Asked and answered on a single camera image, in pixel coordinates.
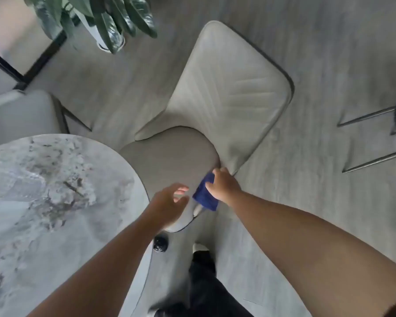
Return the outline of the person's left hand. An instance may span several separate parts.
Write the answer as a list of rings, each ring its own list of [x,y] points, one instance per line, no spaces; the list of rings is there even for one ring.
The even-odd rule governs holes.
[[[157,192],[150,201],[143,214],[159,229],[169,227],[175,223],[183,211],[174,207],[174,197],[188,196],[189,188],[180,183],[174,183]]]

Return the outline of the person's right hand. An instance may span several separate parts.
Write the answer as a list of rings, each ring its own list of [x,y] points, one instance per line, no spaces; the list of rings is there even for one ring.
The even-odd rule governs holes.
[[[225,167],[215,168],[212,173],[215,175],[214,183],[217,185],[217,193],[211,195],[226,205],[231,206],[235,197],[242,193],[242,188],[238,181]]]

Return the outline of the blue cleaning cloth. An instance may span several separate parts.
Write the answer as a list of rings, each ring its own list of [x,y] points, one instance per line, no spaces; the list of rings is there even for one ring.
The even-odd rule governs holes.
[[[217,210],[219,200],[211,195],[206,188],[206,183],[214,183],[214,179],[215,175],[212,172],[207,173],[192,195],[194,201],[203,206],[204,209],[213,212]]]

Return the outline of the person's left forearm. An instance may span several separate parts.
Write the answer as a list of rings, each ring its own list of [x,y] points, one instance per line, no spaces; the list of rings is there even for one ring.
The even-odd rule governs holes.
[[[148,245],[176,217],[148,207],[27,317],[117,317]]]

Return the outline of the person's right forearm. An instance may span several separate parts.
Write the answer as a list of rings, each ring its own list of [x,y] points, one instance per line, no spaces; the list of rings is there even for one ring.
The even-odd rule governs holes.
[[[220,198],[313,317],[396,317],[396,263],[305,211],[242,191]]]

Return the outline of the person's black trouser leg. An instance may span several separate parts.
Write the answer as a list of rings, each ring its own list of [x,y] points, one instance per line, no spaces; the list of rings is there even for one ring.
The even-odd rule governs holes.
[[[148,317],[254,317],[217,279],[211,253],[192,255],[189,282],[188,307],[179,302],[150,310]]]

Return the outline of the beige upholstered dining chair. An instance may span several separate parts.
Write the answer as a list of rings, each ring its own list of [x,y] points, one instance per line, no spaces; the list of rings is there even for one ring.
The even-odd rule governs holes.
[[[120,151],[150,199],[175,182],[189,187],[165,231],[194,220],[192,195],[206,174],[218,166],[236,174],[292,96],[286,74],[237,32],[216,20],[203,27],[166,108]]]

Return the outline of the grey upholstered chair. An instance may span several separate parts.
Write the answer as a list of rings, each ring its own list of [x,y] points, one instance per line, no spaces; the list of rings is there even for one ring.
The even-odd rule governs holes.
[[[0,95],[0,145],[42,134],[69,134],[67,118],[92,131],[46,91],[3,93]]]

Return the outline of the white plant pot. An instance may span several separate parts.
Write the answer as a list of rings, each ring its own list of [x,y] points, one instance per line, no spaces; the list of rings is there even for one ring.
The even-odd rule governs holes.
[[[75,8],[73,9],[74,13],[78,16],[79,20],[81,21],[81,23],[84,25],[84,27],[86,28],[86,30],[90,33],[90,35],[95,39],[97,46],[104,52],[106,53],[117,53],[119,52],[126,44],[126,39],[125,37],[120,34],[117,31],[117,28],[115,26],[114,23],[112,23],[111,27],[113,28],[110,32],[110,38],[111,41],[113,42],[113,49],[114,52],[111,52],[105,42],[103,41],[103,39],[100,36],[100,33],[97,29],[97,27],[94,26],[90,26],[87,22],[86,16],[84,14],[82,14],[81,12],[79,12],[78,10],[76,10]]]

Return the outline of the green leafy potted plant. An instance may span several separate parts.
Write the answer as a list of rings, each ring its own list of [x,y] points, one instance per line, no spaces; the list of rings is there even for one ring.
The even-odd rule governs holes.
[[[75,8],[86,16],[90,26],[96,26],[107,48],[114,52],[110,32],[115,24],[117,31],[135,37],[138,31],[157,38],[149,0],[24,0],[39,20],[43,32],[51,40],[64,31],[71,37],[74,31]]]

